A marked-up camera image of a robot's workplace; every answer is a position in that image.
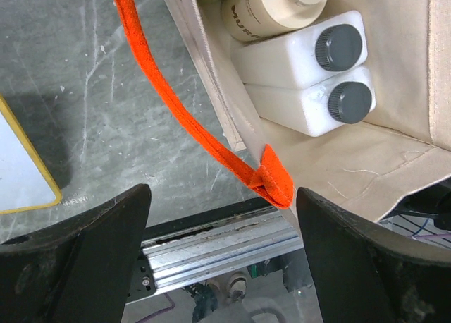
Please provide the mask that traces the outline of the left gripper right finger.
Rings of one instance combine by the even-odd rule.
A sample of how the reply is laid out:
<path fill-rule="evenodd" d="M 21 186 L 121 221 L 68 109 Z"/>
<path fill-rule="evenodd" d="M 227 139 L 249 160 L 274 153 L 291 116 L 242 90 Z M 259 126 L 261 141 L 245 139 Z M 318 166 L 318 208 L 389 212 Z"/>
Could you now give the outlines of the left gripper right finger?
<path fill-rule="evenodd" d="M 450 250 L 386 229 L 307 188 L 296 209 L 324 322 L 449 322 Z"/>

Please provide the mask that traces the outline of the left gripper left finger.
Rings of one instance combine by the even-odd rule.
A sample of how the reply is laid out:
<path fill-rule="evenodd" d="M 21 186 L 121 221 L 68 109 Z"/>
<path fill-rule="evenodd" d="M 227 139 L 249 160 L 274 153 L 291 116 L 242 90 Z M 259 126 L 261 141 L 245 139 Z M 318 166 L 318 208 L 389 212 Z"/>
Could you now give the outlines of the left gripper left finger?
<path fill-rule="evenodd" d="M 120 322 L 152 194 L 138 184 L 1 244 L 2 322 Z"/>

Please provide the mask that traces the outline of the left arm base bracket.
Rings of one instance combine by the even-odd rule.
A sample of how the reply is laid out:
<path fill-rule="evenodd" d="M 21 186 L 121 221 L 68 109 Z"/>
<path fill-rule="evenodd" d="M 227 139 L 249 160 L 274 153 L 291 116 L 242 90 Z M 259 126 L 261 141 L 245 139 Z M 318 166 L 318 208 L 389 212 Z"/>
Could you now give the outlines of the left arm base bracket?
<path fill-rule="evenodd" d="M 154 275 L 146 255 L 140 253 L 132 269 L 132 278 L 126 303 L 148 298 L 156 293 Z"/>

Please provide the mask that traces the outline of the beige canvas tote bag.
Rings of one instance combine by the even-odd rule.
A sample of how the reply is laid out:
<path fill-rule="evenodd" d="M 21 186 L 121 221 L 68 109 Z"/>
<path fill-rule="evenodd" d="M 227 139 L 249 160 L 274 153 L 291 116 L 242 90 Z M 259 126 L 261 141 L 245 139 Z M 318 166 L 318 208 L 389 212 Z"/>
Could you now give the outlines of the beige canvas tote bag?
<path fill-rule="evenodd" d="M 165 0 L 226 133 L 222 145 L 187 111 L 154 61 L 134 0 L 115 0 L 132 53 L 174 117 L 218 162 L 278 208 L 305 187 L 365 219 L 450 177 L 450 0 L 328 0 L 362 14 L 377 106 L 310 138 L 259 118 L 230 59 L 219 7 Z"/>

